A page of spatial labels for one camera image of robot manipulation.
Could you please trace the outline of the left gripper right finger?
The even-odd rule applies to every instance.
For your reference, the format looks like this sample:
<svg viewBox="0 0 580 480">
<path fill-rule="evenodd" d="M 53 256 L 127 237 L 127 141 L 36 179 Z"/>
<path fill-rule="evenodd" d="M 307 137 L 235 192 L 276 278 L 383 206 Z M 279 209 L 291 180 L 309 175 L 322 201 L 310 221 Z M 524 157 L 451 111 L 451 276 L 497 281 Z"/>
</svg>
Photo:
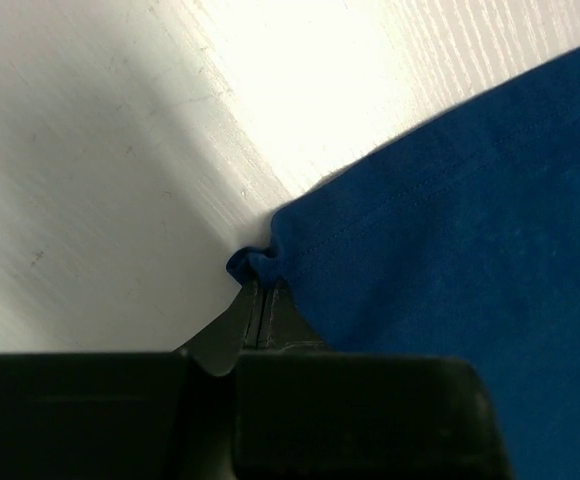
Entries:
<svg viewBox="0 0 580 480">
<path fill-rule="evenodd" d="M 324 340 L 299 314 L 283 280 L 265 292 L 255 349 L 279 352 L 328 349 Z"/>
</svg>

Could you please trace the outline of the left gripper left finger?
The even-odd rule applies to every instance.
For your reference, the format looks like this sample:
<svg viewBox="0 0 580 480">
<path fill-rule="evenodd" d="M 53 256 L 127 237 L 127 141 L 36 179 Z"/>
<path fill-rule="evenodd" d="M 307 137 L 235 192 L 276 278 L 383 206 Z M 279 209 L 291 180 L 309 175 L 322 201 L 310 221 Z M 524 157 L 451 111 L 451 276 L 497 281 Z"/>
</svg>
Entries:
<svg viewBox="0 0 580 480">
<path fill-rule="evenodd" d="M 176 352 L 185 353 L 212 376 L 225 376 L 236 364 L 240 352 L 253 345 L 251 327 L 258 335 L 263 306 L 263 290 L 258 282 L 249 282 L 217 318 L 181 345 Z"/>
</svg>

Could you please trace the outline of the blue t shirt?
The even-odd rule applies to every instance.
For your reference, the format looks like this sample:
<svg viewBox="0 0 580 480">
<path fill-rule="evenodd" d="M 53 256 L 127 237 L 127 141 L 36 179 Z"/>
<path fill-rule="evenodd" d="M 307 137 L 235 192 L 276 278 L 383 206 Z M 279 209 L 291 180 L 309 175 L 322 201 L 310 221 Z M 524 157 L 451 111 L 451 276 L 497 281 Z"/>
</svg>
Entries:
<svg viewBox="0 0 580 480">
<path fill-rule="evenodd" d="M 339 350 L 469 360 L 516 475 L 580 479 L 580 48 L 284 206 L 227 271 Z"/>
</svg>

